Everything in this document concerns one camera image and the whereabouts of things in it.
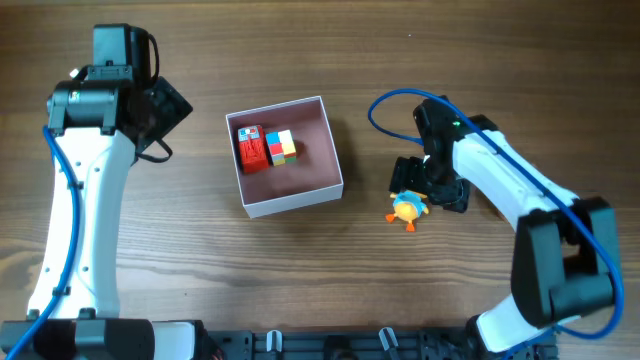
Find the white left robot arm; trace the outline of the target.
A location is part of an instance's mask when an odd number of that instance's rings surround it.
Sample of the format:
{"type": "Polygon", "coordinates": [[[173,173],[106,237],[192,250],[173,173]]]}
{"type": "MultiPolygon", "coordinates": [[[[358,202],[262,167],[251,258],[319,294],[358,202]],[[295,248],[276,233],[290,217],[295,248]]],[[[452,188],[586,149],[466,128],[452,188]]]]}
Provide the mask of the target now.
{"type": "Polygon", "coordinates": [[[43,128],[56,172],[45,257],[26,319],[1,326],[7,358],[224,358],[199,320],[120,315],[115,258],[129,170],[191,111],[164,78],[56,86],[43,128]]]}

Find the red toy truck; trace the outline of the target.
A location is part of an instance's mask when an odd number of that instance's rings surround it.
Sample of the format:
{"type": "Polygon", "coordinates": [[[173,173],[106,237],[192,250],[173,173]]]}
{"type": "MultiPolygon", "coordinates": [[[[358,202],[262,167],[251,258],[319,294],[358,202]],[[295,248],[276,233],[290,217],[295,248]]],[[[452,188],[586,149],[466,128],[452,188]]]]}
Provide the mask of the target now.
{"type": "Polygon", "coordinates": [[[238,147],[242,170],[253,174],[269,167],[264,130],[260,125],[238,130],[238,147]]]}

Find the multicoloured puzzle cube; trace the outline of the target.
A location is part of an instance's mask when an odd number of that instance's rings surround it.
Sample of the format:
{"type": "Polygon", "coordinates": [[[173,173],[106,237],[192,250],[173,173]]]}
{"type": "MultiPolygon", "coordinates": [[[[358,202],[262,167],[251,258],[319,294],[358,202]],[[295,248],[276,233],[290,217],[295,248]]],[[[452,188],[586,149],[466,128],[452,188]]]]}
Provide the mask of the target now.
{"type": "Polygon", "coordinates": [[[274,166],[296,161],[297,151],[290,130],[268,133],[266,135],[266,143],[274,166]]]}

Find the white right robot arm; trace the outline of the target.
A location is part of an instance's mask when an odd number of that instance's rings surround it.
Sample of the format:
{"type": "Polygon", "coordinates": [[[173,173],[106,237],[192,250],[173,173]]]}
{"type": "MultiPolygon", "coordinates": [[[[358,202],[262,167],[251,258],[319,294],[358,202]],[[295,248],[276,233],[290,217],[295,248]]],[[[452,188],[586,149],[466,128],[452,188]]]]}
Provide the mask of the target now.
{"type": "Polygon", "coordinates": [[[446,97],[413,111],[423,158],[400,157],[390,184],[395,213],[413,224],[430,206],[463,213],[477,188],[515,231],[510,294],[472,317],[463,334],[468,359],[545,358],[567,323],[604,308],[612,331],[624,307],[614,210],[582,199],[521,157],[483,115],[463,118],[446,97]]]}

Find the orange duck toy blue hat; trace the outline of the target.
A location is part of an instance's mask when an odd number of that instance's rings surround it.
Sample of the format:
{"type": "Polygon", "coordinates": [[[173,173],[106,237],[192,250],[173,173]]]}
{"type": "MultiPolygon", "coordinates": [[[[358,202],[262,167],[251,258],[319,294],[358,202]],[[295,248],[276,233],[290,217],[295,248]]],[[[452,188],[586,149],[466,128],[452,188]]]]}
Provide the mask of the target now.
{"type": "Polygon", "coordinates": [[[425,194],[404,190],[399,193],[392,192],[390,198],[393,199],[393,213],[386,214],[385,219],[389,223],[396,219],[405,221],[407,232],[414,232],[414,222],[423,214],[429,213],[426,203],[428,196],[425,194]]]}

